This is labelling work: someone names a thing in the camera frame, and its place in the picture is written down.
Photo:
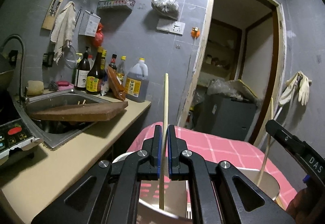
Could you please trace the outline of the person right hand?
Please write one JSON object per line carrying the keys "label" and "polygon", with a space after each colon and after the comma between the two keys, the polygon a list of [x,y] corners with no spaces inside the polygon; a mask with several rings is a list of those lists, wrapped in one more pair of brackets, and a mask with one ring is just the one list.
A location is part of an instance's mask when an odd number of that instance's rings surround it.
{"label": "person right hand", "polygon": [[314,193],[309,188],[300,190],[288,204],[286,212],[298,224],[324,223],[324,192]]}

